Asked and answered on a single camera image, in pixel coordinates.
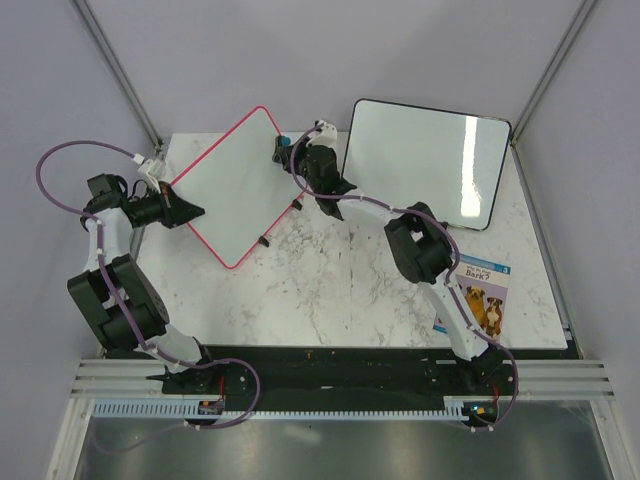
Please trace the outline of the pink framed whiteboard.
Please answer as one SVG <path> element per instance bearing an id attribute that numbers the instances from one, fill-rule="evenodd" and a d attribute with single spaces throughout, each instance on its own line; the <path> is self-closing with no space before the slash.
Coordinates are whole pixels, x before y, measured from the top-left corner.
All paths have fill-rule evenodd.
<path id="1" fill-rule="evenodd" d="M 238 267 L 302 196 L 272 160 L 280 135 L 271 112 L 256 106 L 171 181 L 179 197 L 204 209 L 187 226 L 228 270 Z"/>

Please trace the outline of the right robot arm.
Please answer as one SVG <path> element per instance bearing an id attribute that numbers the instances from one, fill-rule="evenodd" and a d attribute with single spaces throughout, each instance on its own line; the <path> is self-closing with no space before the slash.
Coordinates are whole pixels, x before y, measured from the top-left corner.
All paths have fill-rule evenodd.
<path id="1" fill-rule="evenodd" d="M 362 194 L 338 172 L 335 148 L 314 145 L 308 135 L 296 143 L 277 136 L 272 161 L 315 198 L 325 215 L 384 231 L 397 270 L 427 294 L 444 324 L 458 364 L 460 386 L 473 394 L 489 387 L 503 355 L 496 342 L 480 331 L 453 276 L 460 261 L 459 249 L 447 225 L 436 219 L 429 206 L 417 202 L 405 208 L 391 207 Z"/>

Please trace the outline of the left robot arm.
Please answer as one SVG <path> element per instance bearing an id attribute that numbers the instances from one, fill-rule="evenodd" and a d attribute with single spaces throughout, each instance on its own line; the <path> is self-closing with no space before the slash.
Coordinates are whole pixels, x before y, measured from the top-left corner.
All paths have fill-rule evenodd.
<path id="1" fill-rule="evenodd" d="M 173 229 L 205 214 L 161 181 L 141 196 L 130 196 L 124 179 L 101 174 L 88 180 L 91 199 L 82 225 L 89 233 L 89 256 L 67 289 L 101 346 L 108 352 L 144 353 L 169 374 L 185 372 L 185 382 L 208 393 L 219 369 L 201 343 L 181 333 L 167 307 L 131 253 L 133 233 L 153 223 Z"/>

